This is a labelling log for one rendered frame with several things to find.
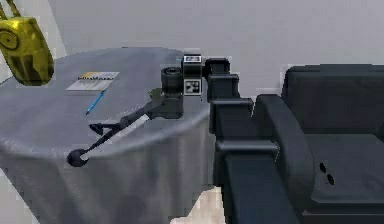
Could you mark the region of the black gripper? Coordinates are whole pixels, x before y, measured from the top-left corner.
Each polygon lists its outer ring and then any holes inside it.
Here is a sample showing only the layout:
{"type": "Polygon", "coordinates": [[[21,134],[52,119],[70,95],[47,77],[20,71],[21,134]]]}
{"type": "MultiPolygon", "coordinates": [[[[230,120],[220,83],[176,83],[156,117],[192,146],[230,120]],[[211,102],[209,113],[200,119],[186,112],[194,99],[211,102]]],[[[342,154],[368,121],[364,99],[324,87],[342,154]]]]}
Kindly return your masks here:
{"type": "Polygon", "coordinates": [[[162,117],[179,119],[183,116],[183,75],[180,67],[161,70],[161,86],[149,92],[151,102],[136,111],[122,116],[116,123],[95,123],[89,127],[100,138],[86,149],[74,149],[66,157],[72,167],[82,167],[93,156],[92,150],[103,150],[130,134],[150,119],[162,117]]]}

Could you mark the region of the blue pen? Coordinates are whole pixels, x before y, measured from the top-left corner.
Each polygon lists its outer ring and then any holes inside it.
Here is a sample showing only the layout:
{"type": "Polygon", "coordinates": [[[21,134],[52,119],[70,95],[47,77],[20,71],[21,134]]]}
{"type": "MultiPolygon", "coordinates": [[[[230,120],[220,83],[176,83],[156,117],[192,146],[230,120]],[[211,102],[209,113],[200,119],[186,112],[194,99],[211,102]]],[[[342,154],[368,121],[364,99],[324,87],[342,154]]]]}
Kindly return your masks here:
{"type": "Polygon", "coordinates": [[[91,103],[91,105],[87,108],[86,115],[90,114],[91,111],[96,107],[98,102],[104,96],[105,92],[106,92],[106,90],[101,91],[100,94],[94,99],[94,101],[91,103]]]}

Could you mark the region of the white and yellow notepad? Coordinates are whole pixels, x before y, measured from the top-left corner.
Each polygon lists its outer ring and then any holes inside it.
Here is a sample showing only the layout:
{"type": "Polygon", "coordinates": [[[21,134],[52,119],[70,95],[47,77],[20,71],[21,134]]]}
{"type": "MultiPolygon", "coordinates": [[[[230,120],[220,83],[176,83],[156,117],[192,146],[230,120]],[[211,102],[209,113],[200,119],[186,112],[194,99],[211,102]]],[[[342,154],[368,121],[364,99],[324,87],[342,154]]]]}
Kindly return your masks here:
{"type": "Polygon", "coordinates": [[[104,91],[118,75],[118,72],[86,72],[67,91],[104,91]]]}

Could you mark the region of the round table with grey cloth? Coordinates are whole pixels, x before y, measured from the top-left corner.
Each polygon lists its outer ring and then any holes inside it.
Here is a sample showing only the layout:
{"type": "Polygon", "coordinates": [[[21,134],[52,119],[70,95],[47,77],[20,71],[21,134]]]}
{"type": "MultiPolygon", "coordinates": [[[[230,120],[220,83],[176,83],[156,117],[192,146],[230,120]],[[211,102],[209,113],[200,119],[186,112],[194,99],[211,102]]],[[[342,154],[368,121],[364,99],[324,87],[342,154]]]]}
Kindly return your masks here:
{"type": "Polygon", "coordinates": [[[40,224],[170,224],[211,188],[205,97],[185,98],[180,119],[149,120],[91,151],[82,167],[66,160],[98,140],[90,124],[115,123],[149,102],[161,69],[182,56],[166,48],[96,50],[57,59],[45,86],[0,84],[0,169],[40,224]],[[67,91],[86,72],[119,73],[88,115],[101,91],[67,91]]]}

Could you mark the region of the yellow spiral-marked object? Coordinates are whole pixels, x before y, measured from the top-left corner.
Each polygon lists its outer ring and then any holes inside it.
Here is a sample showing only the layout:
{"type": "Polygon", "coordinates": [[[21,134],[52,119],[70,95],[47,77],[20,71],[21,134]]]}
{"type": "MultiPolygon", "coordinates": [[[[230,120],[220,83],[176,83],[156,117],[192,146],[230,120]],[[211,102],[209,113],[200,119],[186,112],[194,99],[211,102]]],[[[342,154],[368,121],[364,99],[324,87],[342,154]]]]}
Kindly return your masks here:
{"type": "Polygon", "coordinates": [[[5,0],[8,17],[0,3],[0,52],[13,77],[24,86],[42,86],[54,74],[54,59],[34,17],[23,17],[14,0],[5,0]]]}

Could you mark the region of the black sofa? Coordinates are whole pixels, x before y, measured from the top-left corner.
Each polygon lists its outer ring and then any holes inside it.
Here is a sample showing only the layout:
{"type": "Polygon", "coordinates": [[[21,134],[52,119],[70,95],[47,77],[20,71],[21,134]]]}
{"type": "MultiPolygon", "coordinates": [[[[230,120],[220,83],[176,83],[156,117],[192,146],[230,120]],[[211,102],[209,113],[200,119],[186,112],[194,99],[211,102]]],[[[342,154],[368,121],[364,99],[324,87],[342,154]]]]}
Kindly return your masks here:
{"type": "Polygon", "coordinates": [[[384,65],[293,66],[253,119],[302,224],[384,224],[384,65]]]}

